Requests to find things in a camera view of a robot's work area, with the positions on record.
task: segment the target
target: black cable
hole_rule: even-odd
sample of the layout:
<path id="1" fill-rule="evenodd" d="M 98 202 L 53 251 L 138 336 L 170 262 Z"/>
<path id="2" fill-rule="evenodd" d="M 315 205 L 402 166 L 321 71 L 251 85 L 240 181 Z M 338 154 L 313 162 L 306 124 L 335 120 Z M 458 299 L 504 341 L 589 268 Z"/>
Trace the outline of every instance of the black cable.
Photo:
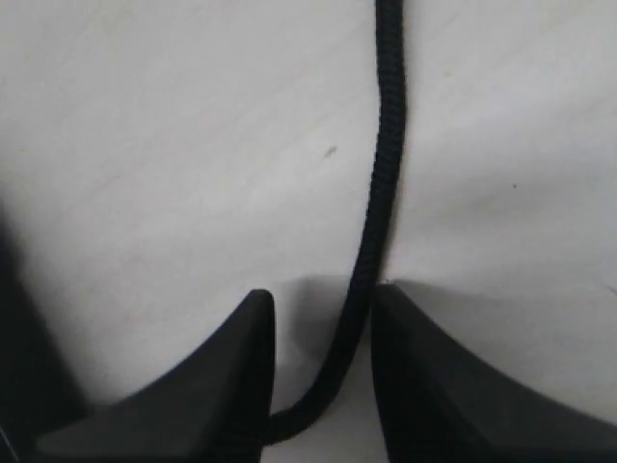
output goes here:
<path id="1" fill-rule="evenodd" d="M 334 401 L 353 361 L 379 279 L 407 119 L 403 0 L 375 0 L 375 15 L 381 108 L 362 242 L 326 360 L 306 394 L 291 408 L 270 417 L 266 431 L 270 445 L 310 427 Z"/>

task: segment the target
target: white desk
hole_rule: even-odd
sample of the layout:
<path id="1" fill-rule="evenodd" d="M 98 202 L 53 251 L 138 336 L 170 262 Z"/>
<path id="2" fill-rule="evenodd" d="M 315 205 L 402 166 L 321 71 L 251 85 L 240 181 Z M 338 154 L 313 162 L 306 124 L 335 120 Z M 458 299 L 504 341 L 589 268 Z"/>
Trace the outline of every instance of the white desk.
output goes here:
<path id="1" fill-rule="evenodd" d="M 617 2 L 408 7 L 387 276 L 494 365 L 617 420 Z M 362 225 L 372 9 L 0 0 L 0 198 L 92 400 L 163 373 L 254 286 L 278 302 L 276 406 L 310 382 Z M 264 462 L 385 461 L 365 350 Z"/>

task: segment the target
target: black cord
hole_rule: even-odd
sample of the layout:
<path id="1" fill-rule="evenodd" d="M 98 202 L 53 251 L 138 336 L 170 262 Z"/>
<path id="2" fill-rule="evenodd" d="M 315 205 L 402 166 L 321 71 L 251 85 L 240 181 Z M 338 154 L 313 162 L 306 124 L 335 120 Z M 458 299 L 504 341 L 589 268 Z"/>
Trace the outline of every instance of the black cord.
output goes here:
<path id="1" fill-rule="evenodd" d="M 269 445 L 310 427 L 336 398 L 354 359 L 379 279 L 407 120 L 403 0 L 375 0 L 375 15 L 381 108 L 362 242 L 326 360 L 307 393 L 291 408 L 270 417 L 265 438 Z"/>

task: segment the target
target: white surface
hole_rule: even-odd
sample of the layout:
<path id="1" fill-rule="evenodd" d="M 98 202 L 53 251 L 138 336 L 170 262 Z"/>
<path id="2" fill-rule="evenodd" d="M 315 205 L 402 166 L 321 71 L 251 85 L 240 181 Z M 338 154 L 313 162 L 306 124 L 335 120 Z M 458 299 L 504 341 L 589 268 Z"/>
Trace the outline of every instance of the white surface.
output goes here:
<path id="1" fill-rule="evenodd" d="M 387 276 L 422 283 L 493 364 L 617 420 L 617 2 L 406 16 Z M 360 0 L 0 1 L 0 198 L 93 400 L 160 375 L 254 286 L 278 303 L 276 406 L 301 393 L 362 225 L 373 27 Z M 385 461 L 360 357 L 328 417 L 264 462 Z"/>

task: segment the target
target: black plastic object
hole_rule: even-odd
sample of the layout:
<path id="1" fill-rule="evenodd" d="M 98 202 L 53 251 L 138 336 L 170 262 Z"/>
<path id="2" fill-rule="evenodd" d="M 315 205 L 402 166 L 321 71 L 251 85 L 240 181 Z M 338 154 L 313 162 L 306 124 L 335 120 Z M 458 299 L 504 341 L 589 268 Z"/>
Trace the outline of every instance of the black plastic object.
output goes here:
<path id="1" fill-rule="evenodd" d="M 191 356 L 141 392 L 41 437 L 39 462 L 259 461 L 275 367 L 274 302 L 252 291 Z"/>
<path id="2" fill-rule="evenodd" d="M 0 463 L 23 460 L 43 432 L 86 416 L 86 407 L 17 277 L 0 229 Z"/>
<path id="3" fill-rule="evenodd" d="M 492 368 L 396 286 L 377 289 L 372 355 L 391 462 L 617 461 L 617 426 Z"/>

